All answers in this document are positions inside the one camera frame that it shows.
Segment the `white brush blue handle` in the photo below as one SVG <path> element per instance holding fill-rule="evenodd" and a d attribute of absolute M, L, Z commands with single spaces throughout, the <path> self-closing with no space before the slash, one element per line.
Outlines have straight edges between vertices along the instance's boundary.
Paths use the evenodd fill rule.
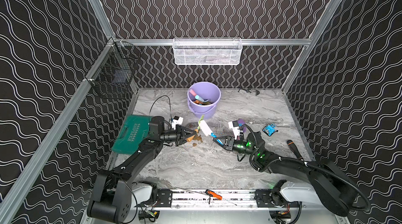
<path fill-rule="evenodd" d="M 216 138 L 217 136 L 213 133 L 213 131 L 211 130 L 211 128 L 209 127 L 209 125 L 207 124 L 207 122 L 205 120 L 201 120 L 198 124 L 198 126 L 200 127 L 200 130 L 202 131 L 202 133 L 205 136 L 212 136 L 213 138 Z"/>

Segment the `light blue trowel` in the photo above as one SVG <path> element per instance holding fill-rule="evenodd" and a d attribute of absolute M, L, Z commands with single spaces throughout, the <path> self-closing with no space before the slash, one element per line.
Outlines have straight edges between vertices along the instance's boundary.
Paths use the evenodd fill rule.
<path fill-rule="evenodd" d="M 201 102 L 204 102 L 205 100 L 203 98 L 201 98 L 199 95 L 195 96 L 195 99 Z"/>

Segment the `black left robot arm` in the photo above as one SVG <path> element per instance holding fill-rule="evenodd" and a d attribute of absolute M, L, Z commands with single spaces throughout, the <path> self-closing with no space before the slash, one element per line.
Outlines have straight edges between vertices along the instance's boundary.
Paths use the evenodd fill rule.
<path fill-rule="evenodd" d="M 132 199 L 136 205 L 141 203 L 133 192 L 133 181 L 139 172 L 157 157 L 165 144 L 180 146 L 197 134 L 195 130 L 180 125 L 165 129 L 168 124 L 161 116 L 150 117 L 146 123 L 140 124 L 145 126 L 145 133 L 137 132 L 142 140 L 134 154 L 120 166 L 103 170 L 97 176 L 87 209 L 89 217 L 122 224 L 131 209 Z"/>

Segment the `light green trowel wooden handle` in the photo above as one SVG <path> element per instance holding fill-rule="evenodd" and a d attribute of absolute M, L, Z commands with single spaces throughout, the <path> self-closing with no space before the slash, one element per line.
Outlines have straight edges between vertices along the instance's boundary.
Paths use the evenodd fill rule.
<path fill-rule="evenodd" d="M 199 123 L 201 122 L 201 120 L 203 120 L 203 119 L 204 119 L 204 115 L 201 116 L 200 120 L 198 121 L 198 124 L 199 124 Z M 198 127 L 197 127 L 195 130 L 197 131 L 197 136 L 198 136 L 199 131 L 200 131 L 200 126 L 198 125 Z"/>

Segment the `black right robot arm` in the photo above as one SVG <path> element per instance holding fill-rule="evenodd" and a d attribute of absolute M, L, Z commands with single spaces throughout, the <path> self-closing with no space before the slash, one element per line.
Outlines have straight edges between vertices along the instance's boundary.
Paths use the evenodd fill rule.
<path fill-rule="evenodd" d="M 369 211 L 370 201 L 332 161 L 306 161 L 294 143 L 287 141 L 295 158 L 284 157 L 265 147 L 260 132 L 248 125 L 239 128 L 237 136 L 210 134 L 213 141 L 227 151 L 237 153 L 238 161 L 249 158 L 251 167 L 260 173 L 281 174 L 309 184 L 314 191 L 313 202 L 321 203 L 335 215 L 346 217 L 351 211 Z"/>

